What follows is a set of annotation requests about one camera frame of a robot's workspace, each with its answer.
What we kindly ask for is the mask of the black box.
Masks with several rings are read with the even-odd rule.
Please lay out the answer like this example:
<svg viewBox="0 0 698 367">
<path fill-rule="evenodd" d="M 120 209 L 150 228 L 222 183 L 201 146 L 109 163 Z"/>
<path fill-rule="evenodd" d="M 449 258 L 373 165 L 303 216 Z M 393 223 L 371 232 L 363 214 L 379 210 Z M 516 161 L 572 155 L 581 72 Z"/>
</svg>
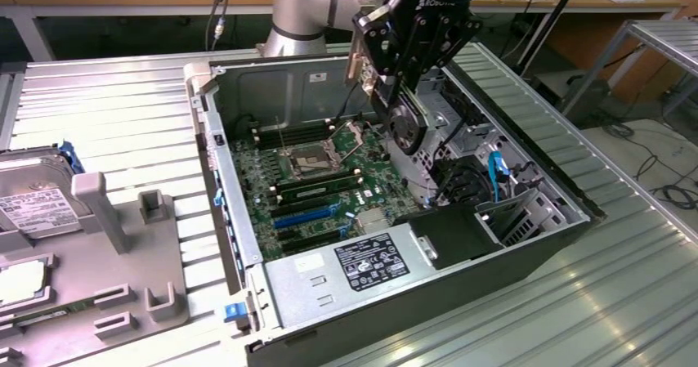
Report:
<svg viewBox="0 0 698 367">
<path fill-rule="evenodd" d="M 559 111 L 563 111 L 563 103 L 579 92 L 584 76 L 585 71 L 581 69 L 541 73 L 533 76 L 531 85 L 547 102 Z M 608 93 L 607 81 L 596 78 L 581 92 L 579 101 L 591 101 L 596 105 L 608 96 Z"/>
</svg>

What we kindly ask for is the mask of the aluminium frame table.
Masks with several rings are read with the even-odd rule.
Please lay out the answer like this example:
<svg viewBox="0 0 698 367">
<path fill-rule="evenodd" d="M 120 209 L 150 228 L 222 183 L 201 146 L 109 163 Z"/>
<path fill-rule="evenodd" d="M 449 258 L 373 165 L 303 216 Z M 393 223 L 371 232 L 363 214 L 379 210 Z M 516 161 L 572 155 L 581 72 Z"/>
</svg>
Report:
<svg viewBox="0 0 698 367">
<path fill-rule="evenodd" d="M 581 92 L 595 80 L 606 64 L 610 63 L 610 58 L 622 46 L 626 38 L 634 38 L 642 47 L 638 52 L 628 55 L 623 60 L 622 66 L 615 73 L 618 78 L 622 78 L 630 71 L 631 65 L 647 49 L 658 52 L 692 77 L 692 82 L 687 83 L 684 89 L 671 98 L 662 115 L 671 113 L 690 96 L 698 92 L 698 20 L 627 20 L 600 52 L 592 67 L 588 69 L 579 92 L 572 97 L 568 97 L 563 103 L 561 115 L 569 121 L 581 115 L 583 110 L 577 105 Z"/>
</svg>

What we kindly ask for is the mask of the blue expansion slot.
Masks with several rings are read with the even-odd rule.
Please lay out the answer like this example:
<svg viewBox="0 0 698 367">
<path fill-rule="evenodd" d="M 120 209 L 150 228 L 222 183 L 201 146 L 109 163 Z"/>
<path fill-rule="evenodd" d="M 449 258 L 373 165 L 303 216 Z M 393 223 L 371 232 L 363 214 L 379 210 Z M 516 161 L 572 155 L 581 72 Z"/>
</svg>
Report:
<svg viewBox="0 0 698 367">
<path fill-rule="evenodd" d="M 305 212 L 305 213 L 296 214 L 291 217 L 277 219 L 272 223 L 272 226 L 275 229 L 281 229 L 281 228 L 285 228 L 289 226 L 296 226 L 299 224 L 332 217 L 335 215 L 336 211 L 337 211 L 337 209 L 335 207 L 321 208 L 321 209 Z"/>
</svg>

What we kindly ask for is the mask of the green Dell motherboard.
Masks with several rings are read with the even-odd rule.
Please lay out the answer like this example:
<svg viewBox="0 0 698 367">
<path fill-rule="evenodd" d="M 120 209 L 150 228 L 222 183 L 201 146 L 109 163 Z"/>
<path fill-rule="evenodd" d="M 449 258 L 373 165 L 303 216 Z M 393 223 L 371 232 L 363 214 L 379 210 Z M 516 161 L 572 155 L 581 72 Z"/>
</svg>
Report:
<svg viewBox="0 0 698 367">
<path fill-rule="evenodd" d="M 340 164 L 337 172 L 296 180 L 289 175 L 288 166 L 280 158 L 281 147 L 261 150 L 253 143 L 257 138 L 256 132 L 249 128 L 249 125 L 246 133 L 236 137 L 230 142 L 230 157 L 241 183 L 241 193 L 251 218 L 253 235 L 265 261 L 271 262 L 295 254 L 283 254 L 283 243 L 276 240 L 276 233 L 281 229 L 317 223 L 331 223 L 339 226 L 337 231 L 343 237 L 337 241 L 343 241 L 365 234 L 356 221 L 356 215 L 360 212 L 371 208 L 380 208 L 392 225 L 397 217 L 420 211 L 419 200 L 428 192 L 428 189 L 408 182 L 408 179 L 399 174 L 391 162 L 391 155 L 385 149 L 384 140 L 379 139 L 371 132 L 363 130 L 364 145 Z M 339 154 L 349 152 L 355 146 L 355 141 L 352 132 L 348 129 L 344 129 L 335 136 L 333 144 Z M 288 216 L 271 217 L 269 211 L 281 205 L 277 203 L 276 198 L 277 186 L 293 185 L 307 180 L 323 181 L 349 175 L 363 177 L 363 183 L 359 188 L 319 197 L 329 200 L 329 205 L 321 208 L 335 207 L 337 209 L 332 217 L 281 229 L 273 228 L 272 223 L 277 219 L 321 209 L 315 208 Z"/>
</svg>

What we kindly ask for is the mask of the black plastic shroud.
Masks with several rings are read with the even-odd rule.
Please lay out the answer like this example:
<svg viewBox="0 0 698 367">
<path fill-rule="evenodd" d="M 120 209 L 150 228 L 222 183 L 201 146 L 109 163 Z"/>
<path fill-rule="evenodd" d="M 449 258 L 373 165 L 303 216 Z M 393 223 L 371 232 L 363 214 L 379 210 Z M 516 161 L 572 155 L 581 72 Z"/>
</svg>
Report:
<svg viewBox="0 0 698 367">
<path fill-rule="evenodd" d="M 415 237 L 428 242 L 427 256 L 437 270 L 503 248 L 469 204 L 449 204 L 401 215 L 392 225 L 403 223 L 409 224 Z"/>
</svg>

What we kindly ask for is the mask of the silver locking lever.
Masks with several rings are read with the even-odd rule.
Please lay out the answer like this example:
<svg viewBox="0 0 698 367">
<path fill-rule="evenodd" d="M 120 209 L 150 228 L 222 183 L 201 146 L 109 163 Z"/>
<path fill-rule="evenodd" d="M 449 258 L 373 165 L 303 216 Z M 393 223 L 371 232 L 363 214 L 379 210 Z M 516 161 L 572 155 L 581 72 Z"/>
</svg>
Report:
<svg viewBox="0 0 698 367">
<path fill-rule="evenodd" d="M 379 139 L 388 137 L 387 127 L 383 120 L 376 113 L 359 112 L 355 116 L 355 121 L 360 124 L 364 131 L 371 132 Z"/>
<path fill-rule="evenodd" d="M 283 139 L 283 124 L 280 123 L 277 116 L 275 116 L 275 122 L 276 122 L 276 130 L 277 130 L 277 135 L 279 135 L 279 142 L 280 142 L 280 146 L 281 146 L 280 155 L 287 157 L 289 155 L 289 151 L 287 149 L 284 139 Z"/>
</svg>

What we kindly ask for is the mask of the green RAM stick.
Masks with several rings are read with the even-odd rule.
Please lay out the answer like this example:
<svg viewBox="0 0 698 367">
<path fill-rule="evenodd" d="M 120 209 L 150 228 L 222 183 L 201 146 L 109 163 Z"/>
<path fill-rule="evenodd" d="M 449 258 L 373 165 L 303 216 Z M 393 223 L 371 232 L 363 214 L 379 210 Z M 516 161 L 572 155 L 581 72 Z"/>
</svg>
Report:
<svg viewBox="0 0 698 367">
<path fill-rule="evenodd" d="M 356 186 L 356 180 L 356 177 L 349 176 L 328 181 L 313 181 L 301 186 L 279 186 L 277 195 L 288 202 L 296 199 L 309 199 L 316 195 L 336 193 Z"/>
<path fill-rule="evenodd" d="M 49 320 L 60 316 L 74 314 L 94 307 L 92 299 L 82 299 L 60 306 L 48 307 L 42 310 L 29 312 L 21 316 L 9 319 L 9 323 L 16 326 L 28 326 L 42 320 Z"/>
</svg>

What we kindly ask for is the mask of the silver CPU chip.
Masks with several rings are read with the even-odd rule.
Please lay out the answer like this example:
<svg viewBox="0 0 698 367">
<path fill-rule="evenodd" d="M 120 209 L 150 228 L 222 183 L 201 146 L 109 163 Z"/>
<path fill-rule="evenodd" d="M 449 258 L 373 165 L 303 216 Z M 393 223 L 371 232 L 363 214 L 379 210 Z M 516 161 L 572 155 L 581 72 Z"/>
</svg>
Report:
<svg viewBox="0 0 698 367">
<path fill-rule="evenodd" d="M 0 306 L 33 299 L 44 289 L 45 263 L 29 261 L 0 270 Z"/>
</svg>

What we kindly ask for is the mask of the grey parts rack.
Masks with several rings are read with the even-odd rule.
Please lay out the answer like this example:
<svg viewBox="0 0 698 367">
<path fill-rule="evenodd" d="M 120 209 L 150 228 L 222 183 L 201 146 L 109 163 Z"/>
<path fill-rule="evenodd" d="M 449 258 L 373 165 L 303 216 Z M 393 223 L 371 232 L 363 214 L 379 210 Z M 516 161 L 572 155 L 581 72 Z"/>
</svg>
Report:
<svg viewBox="0 0 698 367">
<path fill-rule="evenodd" d="M 0 367 L 56 367 L 188 321 L 172 198 L 146 190 L 112 203 L 104 176 L 73 176 L 72 196 L 90 210 L 80 229 L 41 239 L 0 231 L 0 270 L 45 263 L 44 289 L 0 306 Z M 28 326 L 9 319 L 92 299 L 94 307 Z"/>
</svg>

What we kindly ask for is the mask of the black stand pole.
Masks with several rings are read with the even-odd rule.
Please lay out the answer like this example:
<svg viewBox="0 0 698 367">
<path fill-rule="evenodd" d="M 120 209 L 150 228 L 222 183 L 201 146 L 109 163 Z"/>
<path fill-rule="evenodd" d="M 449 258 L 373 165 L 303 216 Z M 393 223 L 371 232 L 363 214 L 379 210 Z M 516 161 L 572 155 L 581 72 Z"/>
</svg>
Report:
<svg viewBox="0 0 698 367">
<path fill-rule="evenodd" d="M 547 35 L 551 32 L 551 28 L 555 25 L 559 16 L 563 14 L 563 10 L 567 7 L 569 0 L 559 0 L 552 11 L 549 13 L 545 13 L 543 20 L 540 21 L 540 24 L 533 32 L 533 36 L 531 37 L 531 40 L 527 44 L 527 48 L 524 49 L 524 52 L 512 68 L 513 72 L 523 76 L 533 57 L 540 50 L 540 46 L 545 41 Z"/>
</svg>

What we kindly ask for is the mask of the long black expansion slot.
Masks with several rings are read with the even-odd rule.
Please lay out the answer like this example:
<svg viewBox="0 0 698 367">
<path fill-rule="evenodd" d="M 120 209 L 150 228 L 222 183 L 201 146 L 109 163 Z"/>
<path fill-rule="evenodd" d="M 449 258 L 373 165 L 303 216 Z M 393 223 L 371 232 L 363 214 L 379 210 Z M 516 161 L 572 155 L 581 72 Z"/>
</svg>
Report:
<svg viewBox="0 0 698 367">
<path fill-rule="evenodd" d="M 276 233 L 276 240 L 280 243 L 288 243 L 292 240 L 308 239 L 313 236 L 336 231 L 339 226 L 331 223 L 317 223 L 305 226 L 289 227 Z"/>
<path fill-rule="evenodd" d="M 283 254 L 292 254 L 307 249 L 316 248 L 324 244 L 331 244 L 341 239 L 341 233 L 335 230 L 303 239 L 291 240 L 281 244 Z"/>
<path fill-rule="evenodd" d="M 293 213 L 300 213 L 309 209 L 321 208 L 329 205 L 329 200 L 324 198 L 307 199 L 301 202 L 292 204 L 280 205 L 277 208 L 269 211 L 271 217 L 283 217 Z"/>
</svg>

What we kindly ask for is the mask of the brown wooden cabinet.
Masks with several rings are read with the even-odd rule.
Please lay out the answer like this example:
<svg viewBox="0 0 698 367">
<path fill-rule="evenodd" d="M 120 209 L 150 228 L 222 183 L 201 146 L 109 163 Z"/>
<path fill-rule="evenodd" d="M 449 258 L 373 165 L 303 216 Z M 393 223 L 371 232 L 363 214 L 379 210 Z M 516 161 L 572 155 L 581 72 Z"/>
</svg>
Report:
<svg viewBox="0 0 698 367">
<path fill-rule="evenodd" d="M 658 12 L 569 13 L 560 15 L 545 45 L 579 69 L 592 67 L 626 20 L 658 20 Z M 642 53 L 611 93 L 623 101 L 650 101 L 678 78 L 678 68 L 652 50 Z"/>
</svg>

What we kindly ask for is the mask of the NVIDIA graphics card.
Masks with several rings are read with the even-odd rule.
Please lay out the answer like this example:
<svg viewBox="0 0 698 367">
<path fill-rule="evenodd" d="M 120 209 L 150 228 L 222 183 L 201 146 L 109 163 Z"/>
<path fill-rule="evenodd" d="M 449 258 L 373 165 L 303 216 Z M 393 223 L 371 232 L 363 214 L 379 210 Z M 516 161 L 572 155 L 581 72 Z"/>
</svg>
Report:
<svg viewBox="0 0 698 367">
<path fill-rule="evenodd" d="M 423 73 L 399 71 L 393 76 L 380 75 L 369 59 L 365 37 L 369 33 L 355 29 L 345 82 L 357 84 L 397 148 L 405 155 L 412 155 L 421 146 L 428 129 L 428 111 L 416 96 Z"/>
</svg>

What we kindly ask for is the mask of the silver power supply unit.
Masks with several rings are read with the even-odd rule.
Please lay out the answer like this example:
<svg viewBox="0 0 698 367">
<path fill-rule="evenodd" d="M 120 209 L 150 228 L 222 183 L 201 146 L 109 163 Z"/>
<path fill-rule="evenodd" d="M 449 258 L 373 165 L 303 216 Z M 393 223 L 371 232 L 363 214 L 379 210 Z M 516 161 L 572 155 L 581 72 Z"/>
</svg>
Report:
<svg viewBox="0 0 698 367">
<path fill-rule="evenodd" d="M 304 327 L 351 312 L 432 277 L 409 225 L 347 239 L 265 264 L 279 323 Z"/>
</svg>

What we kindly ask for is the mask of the CPU socket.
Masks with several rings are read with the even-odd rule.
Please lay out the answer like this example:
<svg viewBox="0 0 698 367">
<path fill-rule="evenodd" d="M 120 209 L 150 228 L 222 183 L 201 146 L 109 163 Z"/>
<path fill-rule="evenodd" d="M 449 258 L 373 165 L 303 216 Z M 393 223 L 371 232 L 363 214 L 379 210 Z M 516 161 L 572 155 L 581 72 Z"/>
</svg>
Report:
<svg viewBox="0 0 698 367">
<path fill-rule="evenodd" d="M 289 175 L 296 179 L 324 176 L 340 170 L 336 164 L 339 154 L 325 140 L 288 147 L 289 155 L 280 155 L 288 166 Z"/>
</svg>

